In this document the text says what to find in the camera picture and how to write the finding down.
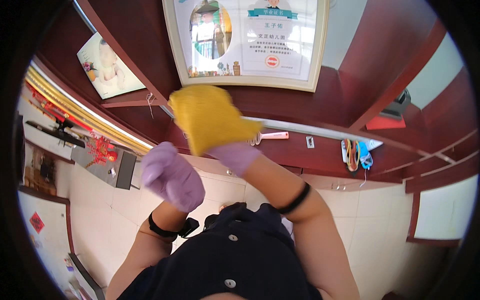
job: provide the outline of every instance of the dark red wooden cabinet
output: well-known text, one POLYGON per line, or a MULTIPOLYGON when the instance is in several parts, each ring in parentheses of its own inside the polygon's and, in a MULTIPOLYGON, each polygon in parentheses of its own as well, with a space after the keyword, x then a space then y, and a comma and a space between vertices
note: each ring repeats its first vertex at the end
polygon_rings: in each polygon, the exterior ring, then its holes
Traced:
MULTIPOLYGON (((72 5, 51 25, 34 61, 61 88, 132 134, 152 143, 171 141, 189 154, 168 109, 171 92, 181 88, 165 25, 162 2, 78 0, 88 19, 146 89, 102 100, 85 75, 77 51, 92 32, 72 5), (150 108, 145 99, 156 97, 150 108)), ((368 179, 407 180, 407 192, 446 185, 475 173, 478 126, 466 69, 424 109, 413 104, 406 128, 373 130, 365 124, 415 78, 440 45, 446 30, 423 1, 368 0, 357 31, 338 70, 322 67, 315 93, 254 86, 224 86, 246 116, 347 132, 382 141, 372 151, 368 179)), ((297 174, 352 178, 342 162, 340 141, 306 134, 262 141, 267 157, 297 174)), ((359 171, 356 179, 364 179, 359 171)))

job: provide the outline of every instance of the framed photo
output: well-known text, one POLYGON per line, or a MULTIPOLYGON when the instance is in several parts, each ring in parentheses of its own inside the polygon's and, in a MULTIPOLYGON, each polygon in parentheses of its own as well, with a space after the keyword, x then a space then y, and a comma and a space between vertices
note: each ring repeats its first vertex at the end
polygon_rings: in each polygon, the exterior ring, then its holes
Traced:
POLYGON ((77 57, 102 99, 145 88, 98 32, 77 52, 77 57))
POLYGON ((163 0, 182 85, 315 92, 329 0, 163 0))

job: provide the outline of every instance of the pink brush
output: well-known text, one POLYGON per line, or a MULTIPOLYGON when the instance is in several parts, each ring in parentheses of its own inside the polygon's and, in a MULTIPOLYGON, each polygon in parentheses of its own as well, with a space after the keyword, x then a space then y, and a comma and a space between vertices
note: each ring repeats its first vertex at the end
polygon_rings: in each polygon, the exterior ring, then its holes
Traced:
POLYGON ((249 140, 251 146, 260 144, 262 140, 287 140, 288 132, 258 133, 253 140, 249 140))

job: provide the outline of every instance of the shirt button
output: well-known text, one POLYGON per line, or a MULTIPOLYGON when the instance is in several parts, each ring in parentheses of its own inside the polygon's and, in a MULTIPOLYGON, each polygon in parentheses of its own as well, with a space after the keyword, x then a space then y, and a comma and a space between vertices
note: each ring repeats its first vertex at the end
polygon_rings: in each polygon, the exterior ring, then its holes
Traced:
POLYGON ((225 285, 229 288, 234 288, 237 286, 237 283, 233 279, 225 279, 225 285))

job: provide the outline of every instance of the yellow cleaning cloth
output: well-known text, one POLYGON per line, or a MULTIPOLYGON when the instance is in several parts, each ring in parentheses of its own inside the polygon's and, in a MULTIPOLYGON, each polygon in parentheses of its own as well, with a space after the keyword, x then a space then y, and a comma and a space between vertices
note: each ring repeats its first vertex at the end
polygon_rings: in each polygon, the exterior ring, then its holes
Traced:
POLYGON ((262 127, 260 122, 241 119, 230 94, 216 86, 184 87, 170 95, 168 104, 195 156, 217 146, 253 139, 262 127))

